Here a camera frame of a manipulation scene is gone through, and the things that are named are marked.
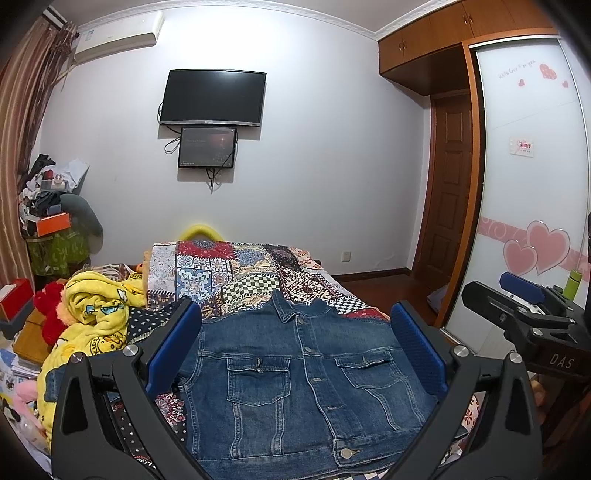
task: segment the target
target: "yellow blanket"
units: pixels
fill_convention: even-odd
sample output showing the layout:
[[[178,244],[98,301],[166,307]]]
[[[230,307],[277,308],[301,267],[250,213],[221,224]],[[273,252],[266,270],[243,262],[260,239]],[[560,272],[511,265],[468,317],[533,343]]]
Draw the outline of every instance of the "yellow blanket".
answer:
[[[97,355],[125,346],[129,307],[144,306],[142,278],[134,274],[128,280],[116,282],[97,272],[82,272],[68,281],[62,302],[79,323],[61,334],[37,378],[39,420],[47,431],[50,447],[56,404],[43,398],[46,375],[67,363],[74,352]]]

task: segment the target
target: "blue gripper pad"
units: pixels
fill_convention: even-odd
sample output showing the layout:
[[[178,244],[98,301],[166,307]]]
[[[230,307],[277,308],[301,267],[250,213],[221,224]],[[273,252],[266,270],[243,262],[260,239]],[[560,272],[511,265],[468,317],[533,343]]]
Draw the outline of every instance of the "blue gripper pad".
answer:
[[[513,295],[517,295],[519,298],[524,299],[533,305],[544,303],[544,292],[539,285],[518,277],[517,275],[513,275],[513,273],[503,273],[499,279],[499,285],[503,290],[506,290]]]
[[[392,307],[390,325],[425,391],[442,400],[448,390],[445,364],[400,303]]]
[[[150,362],[146,392],[151,400],[170,390],[174,377],[201,330],[201,323],[201,308],[193,302]]]

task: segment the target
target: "striped curtain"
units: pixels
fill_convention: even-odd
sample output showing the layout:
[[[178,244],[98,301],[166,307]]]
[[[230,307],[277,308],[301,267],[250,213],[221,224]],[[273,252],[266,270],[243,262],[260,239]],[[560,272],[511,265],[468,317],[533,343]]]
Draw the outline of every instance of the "striped curtain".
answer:
[[[60,31],[39,18],[0,73],[0,287],[33,281],[20,234],[18,194],[53,83],[72,48],[75,26]]]

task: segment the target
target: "television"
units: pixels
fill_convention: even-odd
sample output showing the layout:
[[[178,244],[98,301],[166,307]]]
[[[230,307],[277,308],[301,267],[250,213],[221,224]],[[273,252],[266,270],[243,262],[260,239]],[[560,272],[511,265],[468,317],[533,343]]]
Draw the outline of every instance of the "television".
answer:
[[[170,70],[160,124],[260,127],[266,78],[243,70]]]

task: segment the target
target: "metal screw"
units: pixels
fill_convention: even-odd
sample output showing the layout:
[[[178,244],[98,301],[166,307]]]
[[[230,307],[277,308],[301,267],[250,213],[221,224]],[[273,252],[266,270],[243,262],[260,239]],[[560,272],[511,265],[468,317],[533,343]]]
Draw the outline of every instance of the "metal screw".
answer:
[[[82,353],[82,352],[74,352],[70,356],[70,362],[72,362],[73,364],[78,364],[78,363],[82,362],[82,359],[83,358],[84,358],[84,353]]]
[[[509,360],[511,360],[514,364],[520,364],[523,361],[521,355],[517,352],[511,352],[509,354]]]
[[[123,349],[123,354],[125,356],[134,356],[136,353],[138,353],[138,351],[138,346],[132,343],[131,345],[128,345]]]
[[[453,348],[453,353],[455,353],[457,356],[468,356],[470,355],[470,350],[468,350],[467,346],[456,345]]]

